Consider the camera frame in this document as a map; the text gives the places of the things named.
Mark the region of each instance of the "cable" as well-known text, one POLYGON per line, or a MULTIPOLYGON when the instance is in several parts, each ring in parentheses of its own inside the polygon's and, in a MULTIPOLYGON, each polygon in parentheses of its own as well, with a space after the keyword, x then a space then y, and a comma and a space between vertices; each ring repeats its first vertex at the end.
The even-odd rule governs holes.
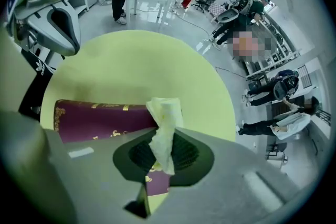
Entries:
POLYGON ((217 71, 217 68, 220 69, 220 70, 225 70, 225 71, 230 72, 230 73, 232 73, 232 74, 235 74, 235 75, 237 75, 237 76, 240 76, 240 77, 242 77, 243 79, 246 80, 245 77, 243 77, 243 76, 241 76, 241 75, 239 75, 239 74, 237 74, 237 73, 234 73, 234 72, 232 72, 232 71, 230 71, 230 70, 227 70, 227 69, 225 69, 225 68, 215 67, 216 71, 217 71))
MULTIPOLYGON (((141 11, 141 12, 158 12, 158 11, 159 11, 159 10, 141 10, 141 9, 137 9, 137 10, 139 10, 139 11, 141 11)), ((190 23, 190 22, 188 22, 187 20, 182 19, 182 18, 181 18, 178 14, 176 14, 176 13, 174 13, 174 14, 175 14, 179 19, 181 19, 182 21, 185 21, 186 23, 189 23, 189 24, 191 24, 191 25, 194 25, 194 26, 196 26, 196 27, 202 29, 203 31, 205 31, 205 32, 208 34, 208 36, 210 36, 209 33, 208 33, 205 29, 203 29, 202 27, 200 27, 200 26, 198 26, 198 25, 195 25, 195 24, 193 24, 193 23, 190 23)), ((232 72, 232 71, 230 71, 230 70, 227 70, 227 69, 225 69, 225 68, 215 67, 215 70, 216 70, 216 71, 217 71, 217 68, 220 69, 220 70, 225 70, 225 71, 227 71, 227 72, 230 72, 230 73, 232 73, 232 74, 235 74, 235 75, 237 75, 237 76, 243 78, 244 80, 246 80, 246 77, 243 77, 243 76, 241 76, 241 75, 239 75, 239 74, 237 74, 237 73, 234 73, 234 72, 232 72)))
POLYGON ((210 34, 207 32, 207 30, 205 30, 205 29, 203 29, 202 27, 200 27, 200 26, 198 26, 198 25, 195 25, 195 24, 193 24, 193 23, 191 23, 191 22, 188 22, 188 21, 185 20, 185 19, 182 19, 177 13, 175 13, 175 12, 172 11, 172 10, 170 10, 169 12, 174 13, 174 14, 175 14, 179 19, 181 19, 182 21, 185 21, 185 22, 188 23, 188 24, 191 24, 191 25, 193 25, 193 26, 196 26, 196 27, 202 29, 202 30, 205 31, 205 32, 208 34, 208 36, 210 37, 210 34))

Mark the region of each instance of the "green shirt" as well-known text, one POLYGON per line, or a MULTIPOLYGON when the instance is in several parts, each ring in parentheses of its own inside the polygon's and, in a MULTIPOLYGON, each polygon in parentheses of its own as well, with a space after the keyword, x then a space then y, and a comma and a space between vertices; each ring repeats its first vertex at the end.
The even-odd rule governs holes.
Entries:
POLYGON ((264 11, 264 5, 262 4, 262 2, 253 1, 251 8, 247 15, 239 14, 238 16, 239 22, 242 25, 248 25, 252 21, 256 13, 262 16, 263 11, 264 11))

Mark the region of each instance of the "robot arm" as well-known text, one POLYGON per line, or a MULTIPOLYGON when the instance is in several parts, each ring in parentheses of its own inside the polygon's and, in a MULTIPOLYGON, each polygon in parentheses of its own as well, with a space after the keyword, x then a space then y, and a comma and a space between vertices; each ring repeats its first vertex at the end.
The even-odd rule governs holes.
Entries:
POLYGON ((64 56, 79 50, 78 15, 66 0, 8 0, 7 29, 25 50, 34 44, 64 56))

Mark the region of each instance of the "sticker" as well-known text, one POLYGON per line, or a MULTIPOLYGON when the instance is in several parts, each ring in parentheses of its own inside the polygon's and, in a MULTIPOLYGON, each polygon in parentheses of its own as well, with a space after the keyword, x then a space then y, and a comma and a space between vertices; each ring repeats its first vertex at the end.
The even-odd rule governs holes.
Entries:
POLYGON ((92 147, 87 147, 87 148, 83 148, 82 150, 79 150, 79 151, 71 151, 71 152, 69 152, 69 156, 71 158, 77 158, 77 157, 87 155, 87 154, 90 154, 90 153, 93 153, 93 152, 94 152, 94 150, 93 150, 92 147))

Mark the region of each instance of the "gray plastic part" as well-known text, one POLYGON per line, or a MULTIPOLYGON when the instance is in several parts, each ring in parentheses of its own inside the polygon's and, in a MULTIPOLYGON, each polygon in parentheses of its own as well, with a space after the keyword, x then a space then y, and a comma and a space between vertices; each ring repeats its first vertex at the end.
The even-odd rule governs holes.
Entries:
POLYGON ((155 224, 254 223, 272 218, 271 215, 278 210, 286 213, 287 209, 283 207, 298 193, 298 188, 285 174, 247 148, 199 132, 179 129, 212 149, 214 165, 197 184, 171 187, 161 206, 147 219, 141 219, 123 208, 138 198, 143 186, 125 180, 114 167, 112 156, 118 146, 148 130, 63 145, 56 132, 44 132, 31 119, 15 113, 2 113, 0 116, 1 154, 8 172, 22 189, 27 190, 37 207, 53 218, 67 220, 64 222, 73 223, 76 216, 76 223, 101 224, 145 221, 155 224), (92 147, 94 152, 73 159, 69 157, 68 152, 86 147, 92 147), (23 164, 24 177, 20 176, 19 169, 23 164), (260 201, 264 193, 252 191, 249 187, 245 177, 251 173, 258 175, 283 207, 268 210, 260 201), (67 206, 59 207, 60 202, 67 206))
POLYGON ((232 20, 238 18, 239 16, 239 12, 237 10, 235 10, 234 8, 230 8, 226 11, 224 11, 223 13, 221 13, 217 20, 220 23, 227 23, 227 22, 231 22, 232 20))
POLYGON ((80 44, 80 27, 78 15, 74 8, 67 3, 65 5, 63 2, 57 2, 53 5, 47 6, 38 12, 38 16, 35 14, 31 15, 27 19, 28 25, 37 31, 37 41, 38 43, 50 49, 51 51, 57 52, 64 56, 75 55, 79 50, 80 44), (74 33, 76 40, 70 42, 57 28, 55 28, 48 20, 48 13, 54 8, 64 10, 69 16, 69 31, 74 33))

